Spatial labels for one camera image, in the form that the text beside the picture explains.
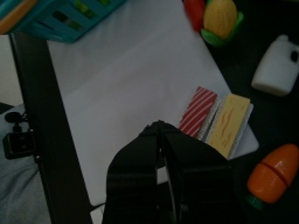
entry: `black surface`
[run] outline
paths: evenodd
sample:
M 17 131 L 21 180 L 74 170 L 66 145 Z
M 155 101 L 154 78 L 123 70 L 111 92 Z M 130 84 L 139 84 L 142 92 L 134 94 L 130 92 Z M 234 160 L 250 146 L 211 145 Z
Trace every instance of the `black surface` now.
M 53 223 L 90 224 L 93 207 L 47 42 L 23 33 L 11 42 Z
M 209 48 L 233 93 L 249 97 L 256 106 L 249 123 L 261 147 L 256 153 L 231 161 L 239 201 L 247 212 L 249 223 L 298 223 L 299 175 L 282 199 L 269 205 L 264 212 L 249 205 L 245 197 L 249 195 L 249 175 L 257 163 L 282 144 L 299 145 L 299 80 L 286 97 L 266 94 L 250 86 L 260 61 L 277 37 L 286 34 L 299 45 L 299 3 L 258 0 L 235 2 L 246 15 L 241 32 L 227 47 Z
M 231 161 L 238 199 L 247 213 L 249 223 L 298 223 L 298 175 L 284 198 L 273 206 L 268 206 L 266 211 L 258 212 L 245 201 L 245 196 L 249 194 L 249 175 L 265 155 L 282 144 L 299 144 L 299 81 L 293 93 L 282 98 L 265 94 L 250 86 L 258 63 L 278 35 L 289 35 L 299 44 L 299 3 L 237 0 L 237 5 L 246 15 L 241 33 L 226 48 L 210 47 L 210 52 L 233 93 L 249 97 L 256 105 L 249 123 L 261 148 L 258 152 Z M 42 178 L 54 223 L 89 224 L 93 207 L 83 184 L 47 42 L 17 34 L 13 43 L 23 98 L 41 150 Z

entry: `toy food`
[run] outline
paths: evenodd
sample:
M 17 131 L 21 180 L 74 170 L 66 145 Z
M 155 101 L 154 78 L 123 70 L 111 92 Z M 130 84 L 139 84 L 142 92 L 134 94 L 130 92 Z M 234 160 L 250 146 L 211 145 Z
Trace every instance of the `toy food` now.
M 185 0 L 185 11 L 191 20 L 193 29 L 199 32 L 203 28 L 203 14 L 206 10 L 206 3 L 203 0 Z
M 276 203 L 293 184 L 299 165 L 299 149 L 289 143 L 277 148 L 257 165 L 247 189 L 266 203 Z
M 205 29 L 226 40 L 238 21 L 238 8 L 231 0 L 213 0 L 203 17 Z

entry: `white paper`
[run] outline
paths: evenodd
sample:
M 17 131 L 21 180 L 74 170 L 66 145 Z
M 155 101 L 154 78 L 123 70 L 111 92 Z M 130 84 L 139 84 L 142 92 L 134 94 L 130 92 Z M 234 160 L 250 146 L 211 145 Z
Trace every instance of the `white paper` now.
M 109 165 L 158 120 L 178 124 L 198 86 L 230 92 L 181 0 L 127 0 L 74 44 L 50 42 L 79 163 L 95 206 Z M 245 133 L 242 151 L 258 141 Z

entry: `teal basket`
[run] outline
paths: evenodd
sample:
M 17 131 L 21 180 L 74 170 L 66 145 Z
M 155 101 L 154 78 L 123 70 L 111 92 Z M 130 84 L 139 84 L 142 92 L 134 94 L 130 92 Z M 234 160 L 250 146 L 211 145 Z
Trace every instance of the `teal basket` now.
M 9 33 L 75 42 L 126 0 L 41 0 Z M 0 1 L 0 20 L 23 0 Z

